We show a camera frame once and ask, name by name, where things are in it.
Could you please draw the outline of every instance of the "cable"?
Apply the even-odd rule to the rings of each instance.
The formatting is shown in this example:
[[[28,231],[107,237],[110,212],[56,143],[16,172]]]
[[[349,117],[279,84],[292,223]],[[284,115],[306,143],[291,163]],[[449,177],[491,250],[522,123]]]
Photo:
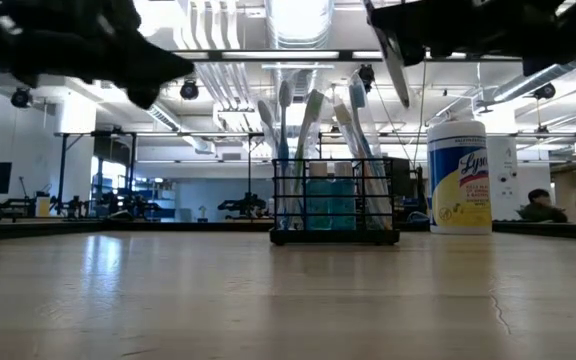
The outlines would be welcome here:
[[[421,110],[419,113],[419,130],[417,131],[417,144],[415,144],[415,157],[413,158],[412,166],[417,166],[417,151],[419,151],[419,140],[421,139],[421,128],[424,125],[424,100],[426,98],[426,66],[428,62],[424,59],[424,75],[421,82]]]
[[[384,112],[386,113],[386,116],[388,117],[388,122],[390,122],[390,126],[392,126],[392,131],[395,133],[395,135],[397,135],[397,140],[399,140],[399,145],[401,145],[401,148],[404,149],[404,154],[406,154],[406,158],[408,159],[408,161],[410,161],[410,163],[412,163],[412,160],[410,159],[410,155],[408,155],[408,151],[406,150],[406,146],[404,145],[403,141],[401,141],[401,138],[399,137],[399,132],[397,130],[395,130],[395,124],[392,121],[390,114],[388,113],[388,109],[386,108],[386,103],[384,102],[384,98],[381,96],[381,91],[379,90],[379,86],[377,85],[376,81],[375,81],[375,90],[377,90],[377,95],[379,95],[379,100],[381,100],[381,105],[384,107]]]

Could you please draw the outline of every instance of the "lysol wipes container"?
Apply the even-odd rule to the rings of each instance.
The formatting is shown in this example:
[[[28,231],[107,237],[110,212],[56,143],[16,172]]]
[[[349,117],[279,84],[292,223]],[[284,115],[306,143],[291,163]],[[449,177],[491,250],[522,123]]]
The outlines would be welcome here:
[[[449,121],[428,130],[432,196],[430,230],[439,234],[490,234],[486,128],[478,121]]]

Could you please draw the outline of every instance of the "ceiling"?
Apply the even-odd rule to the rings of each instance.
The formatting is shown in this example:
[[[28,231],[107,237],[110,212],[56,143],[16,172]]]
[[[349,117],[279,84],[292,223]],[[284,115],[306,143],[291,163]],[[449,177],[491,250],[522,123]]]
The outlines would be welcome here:
[[[185,50],[175,42],[175,32],[180,31],[183,21],[180,19],[177,1],[146,1],[136,0],[139,3],[138,10],[142,15],[142,21],[150,30],[147,35],[149,41],[167,50]],[[335,9],[332,13],[332,23],[329,32],[327,49],[342,50],[376,50],[378,43],[371,28],[366,24],[366,16],[361,8],[360,0],[336,0]],[[377,6],[382,2],[375,1]],[[215,42],[210,40],[212,30],[211,6],[206,1],[206,33],[210,49],[217,49]],[[264,1],[262,0],[239,0],[237,38],[241,47],[245,50],[268,49],[270,46],[267,18],[265,16]],[[193,25],[196,22],[196,9],[193,10]],[[225,20],[222,26],[223,37],[226,37]],[[330,68],[318,70],[319,81],[326,84],[346,84],[348,78],[359,68],[360,63],[331,62],[320,63]],[[272,70],[262,69],[265,63],[246,62],[245,76],[254,99],[273,97],[274,73]],[[373,63],[376,86],[368,94],[368,104],[378,131],[389,132],[395,129],[403,132],[416,132],[420,124],[423,126],[431,120],[439,111],[459,100],[459,96],[477,95],[478,89],[494,89],[501,86],[521,74],[521,64],[518,62],[428,62],[406,70],[411,88],[418,97],[417,106],[406,110],[399,102],[390,77],[385,70],[385,65],[380,62]],[[216,64],[214,69],[224,71],[223,65]],[[164,89],[160,96],[160,105],[177,117],[177,121],[187,131],[220,131],[213,120],[215,118],[215,101],[203,87],[201,80],[200,96],[196,100],[185,101],[179,95],[179,89],[183,83],[180,79]],[[557,89],[557,95],[551,100],[542,100],[537,111],[537,103],[534,99],[518,98],[504,104],[511,107],[515,113],[515,122],[519,131],[533,131],[538,124],[548,123],[562,119],[576,113],[576,70],[566,74],[552,84]],[[472,117],[472,107],[462,106],[466,116]],[[105,101],[103,110],[98,113],[98,124],[117,124],[125,130],[134,131],[166,131],[144,111],[137,109],[122,97],[114,97]],[[576,132],[576,119],[565,122],[561,126],[554,126],[556,132]],[[537,139],[522,140],[530,145]],[[551,141],[549,150],[570,146],[574,139],[558,139]],[[143,146],[169,146],[170,139],[149,138],[144,140]],[[175,142],[182,146],[184,142]]]

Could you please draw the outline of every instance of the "person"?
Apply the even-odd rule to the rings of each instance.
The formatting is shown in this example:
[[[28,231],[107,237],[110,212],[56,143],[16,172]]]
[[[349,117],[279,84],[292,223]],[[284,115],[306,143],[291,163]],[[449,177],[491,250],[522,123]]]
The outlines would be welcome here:
[[[568,217],[563,210],[552,206],[550,193],[544,189],[535,189],[528,194],[530,204],[526,205],[518,213],[523,220],[530,222],[555,222],[565,223]]]

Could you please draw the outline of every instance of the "table surface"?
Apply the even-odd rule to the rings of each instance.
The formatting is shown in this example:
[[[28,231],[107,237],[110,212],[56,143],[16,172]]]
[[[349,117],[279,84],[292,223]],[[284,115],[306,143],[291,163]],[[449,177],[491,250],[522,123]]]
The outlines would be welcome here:
[[[4,240],[0,359],[576,359],[576,240]]]

